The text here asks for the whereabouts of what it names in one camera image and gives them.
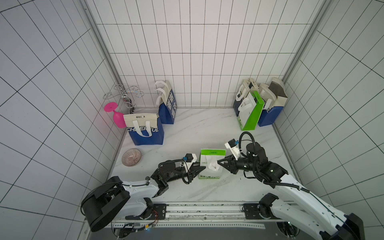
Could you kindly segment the navy beige small bag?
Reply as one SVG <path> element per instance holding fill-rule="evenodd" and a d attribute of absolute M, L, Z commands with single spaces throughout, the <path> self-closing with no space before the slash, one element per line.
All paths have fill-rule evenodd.
<path fill-rule="evenodd" d="M 249 92 L 253 93 L 254 91 L 259 91 L 259 86 L 256 80 L 253 78 L 244 79 L 235 96 L 235 101 L 233 104 L 236 116 L 239 115 L 239 107 L 243 100 L 248 96 Z"/>

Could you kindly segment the green white bag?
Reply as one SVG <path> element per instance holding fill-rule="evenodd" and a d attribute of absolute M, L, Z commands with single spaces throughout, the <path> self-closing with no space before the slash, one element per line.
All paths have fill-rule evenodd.
<path fill-rule="evenodd" d="M 199 173 L 199 179 L 220 179 L 224 168 L 218 164 L 218 161 L 225 156 L 226 150 L 202 149 L 200 166 L 206 168 Z"/>
<path fill-rule="evenodd" d="M 242 131 L 255 130 L 265 102 L 257 91 L 250 91 L 238 107 L 238 122 Z"/>

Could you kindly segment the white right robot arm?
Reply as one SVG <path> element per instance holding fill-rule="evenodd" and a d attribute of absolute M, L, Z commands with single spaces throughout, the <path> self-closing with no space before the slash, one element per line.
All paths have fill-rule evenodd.
<path fill-rule="evenodd" d="M 327 204 L 300 184 L 286 169 L 268 160 L 265 149 L 253 135 L 243 132 L 238 140 L 225 144 L 231 155 L 218 164 L 232 174 L 250 172 L 251 179 L 290 197 L 300 209 L 291 207 L 278 196 L 268 193 L 259 200 L 258 211 L 263 219 L 276 217 L 304 231 L 316 240 L 363 240 L 363 220 Z"/>

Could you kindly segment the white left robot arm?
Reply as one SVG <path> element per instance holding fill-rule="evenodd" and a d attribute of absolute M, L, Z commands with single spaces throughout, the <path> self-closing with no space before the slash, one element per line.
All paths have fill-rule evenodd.
<path fill-rule="evenodd" d="M 186 154 L 177 160 L 159 163 L 150 177 L 142 181 L 122 181 L 111 177 L 90 191 L 81 202 L 81 213 L 85 216 L 90 230 L 97 232 L 115 219 L 150 220 L 149 228 L 165 217 L 166 205 L 153 203 L 169 189 L 169 182 L 182 180 L 190 184 L 203 170 L 195 154 Z"/>

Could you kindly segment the blue beige takeout bag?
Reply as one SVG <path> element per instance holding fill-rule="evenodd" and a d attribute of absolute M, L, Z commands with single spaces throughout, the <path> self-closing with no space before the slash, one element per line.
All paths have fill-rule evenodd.
<path fill-rule="evenodd" d="M 260 127 L 272 125 L 282 112 L 288 99 L 284 87 L 278 78 L 272 78 L 269 85 L 260 84 L 259 94 L 265 102 L 258 121 Z"/>

